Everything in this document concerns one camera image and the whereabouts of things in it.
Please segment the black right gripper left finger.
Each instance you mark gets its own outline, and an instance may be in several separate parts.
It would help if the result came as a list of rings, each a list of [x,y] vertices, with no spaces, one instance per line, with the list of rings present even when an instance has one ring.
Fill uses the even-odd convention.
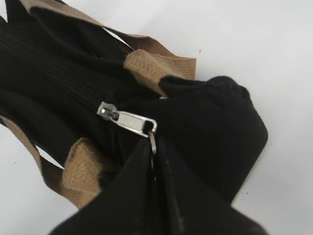
[[[111,184],[51,234],[170,234],[164,190],[151,159],[150,142],[139,141]]]

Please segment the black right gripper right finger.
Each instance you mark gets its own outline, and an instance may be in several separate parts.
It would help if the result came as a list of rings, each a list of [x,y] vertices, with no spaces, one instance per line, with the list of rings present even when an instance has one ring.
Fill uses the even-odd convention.
[[[159,186],[169,235],[266,235],[207,186],[165,138],[156,141]]]

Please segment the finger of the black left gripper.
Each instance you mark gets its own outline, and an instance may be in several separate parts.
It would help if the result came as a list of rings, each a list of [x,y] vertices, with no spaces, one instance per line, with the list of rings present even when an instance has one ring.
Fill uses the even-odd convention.
[[[248,90],[227,76],[160,80],[160,127],[196,174],[232,202],[268,140]]]

